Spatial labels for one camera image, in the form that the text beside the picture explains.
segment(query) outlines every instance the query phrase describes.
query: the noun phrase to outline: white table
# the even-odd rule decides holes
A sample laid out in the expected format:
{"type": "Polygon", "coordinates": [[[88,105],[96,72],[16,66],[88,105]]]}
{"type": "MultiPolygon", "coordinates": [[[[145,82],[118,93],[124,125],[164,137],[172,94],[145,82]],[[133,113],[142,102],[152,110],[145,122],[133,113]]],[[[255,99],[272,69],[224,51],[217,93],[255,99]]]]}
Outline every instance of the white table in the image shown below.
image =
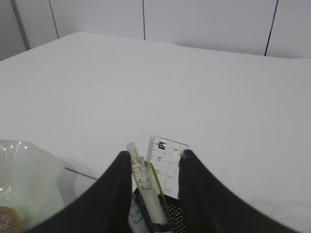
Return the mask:
{"type": "Polygon", "coordinates": [[[0,62],[0,138],[99,177],[151,134],[244,200],[311,230],[311,61],[76,33],[0,62]]]}

